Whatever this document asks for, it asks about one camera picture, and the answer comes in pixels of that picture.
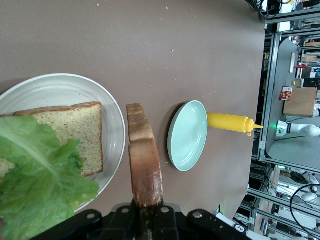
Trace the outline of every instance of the mustard bottle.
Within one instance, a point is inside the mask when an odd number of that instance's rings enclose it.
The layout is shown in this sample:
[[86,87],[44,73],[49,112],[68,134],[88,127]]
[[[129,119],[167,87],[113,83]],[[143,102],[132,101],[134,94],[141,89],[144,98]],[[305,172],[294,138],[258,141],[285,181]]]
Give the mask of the mustard bottle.
[[207,112],[207,117],[208,126],[211,128],[247,133],[249,137],[251,137],[253,129],[264,128],[263,126],[255,124],[255,122],[247,116]]

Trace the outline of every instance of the toast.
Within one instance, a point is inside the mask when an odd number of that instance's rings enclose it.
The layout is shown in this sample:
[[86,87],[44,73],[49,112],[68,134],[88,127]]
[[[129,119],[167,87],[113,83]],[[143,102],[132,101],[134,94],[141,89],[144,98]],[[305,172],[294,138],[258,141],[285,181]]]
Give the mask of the toast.
[[155,207],[163,200],[163,183],[154,133],[141,104],[126,109],[133,199],[141,208]]
[[34,116],[39,124],[50,125],[56,131],[61,145],[65,145],[69,139],[82,142],[77,146],[84,160],[82,175],[87,177],[104,170],[101,102],[40,107],[14,114],[14,116],[28,115]]

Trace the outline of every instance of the mint green plate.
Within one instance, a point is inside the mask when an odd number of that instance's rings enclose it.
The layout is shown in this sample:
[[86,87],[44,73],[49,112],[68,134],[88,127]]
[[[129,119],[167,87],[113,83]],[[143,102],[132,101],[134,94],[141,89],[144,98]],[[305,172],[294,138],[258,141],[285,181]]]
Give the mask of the mint green plate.
[[168,153],[180,171],[190,170],[204,150],[208,132],[208,117],[204,105],[190,101],[175,114],[168,134]]

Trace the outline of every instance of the white plate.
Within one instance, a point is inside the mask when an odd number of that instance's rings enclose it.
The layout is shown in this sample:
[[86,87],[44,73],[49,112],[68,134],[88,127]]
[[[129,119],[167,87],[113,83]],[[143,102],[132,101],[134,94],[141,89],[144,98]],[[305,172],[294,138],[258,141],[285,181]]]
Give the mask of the white plate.
[[[126,141],[122,112],[116,100],[104,87],[91,79],[74,74],[38,76],[12,87],[0,96],[0,115],[85,102],[102,103],[102,150],[105,167],[103,172],[88,177],[99,184],[100,194],[118,170]],[[78,210],[88,204],[89,202],[81,205]]]

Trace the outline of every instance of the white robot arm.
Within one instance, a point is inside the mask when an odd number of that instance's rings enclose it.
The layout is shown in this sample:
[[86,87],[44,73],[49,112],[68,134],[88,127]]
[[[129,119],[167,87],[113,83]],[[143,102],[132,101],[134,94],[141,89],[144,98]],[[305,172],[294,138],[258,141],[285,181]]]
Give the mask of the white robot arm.
[[278,121],[276,138],[283,137],[290,133],[305,134],[308,137],[320,137],[320,127],[312,124],[295,124]]

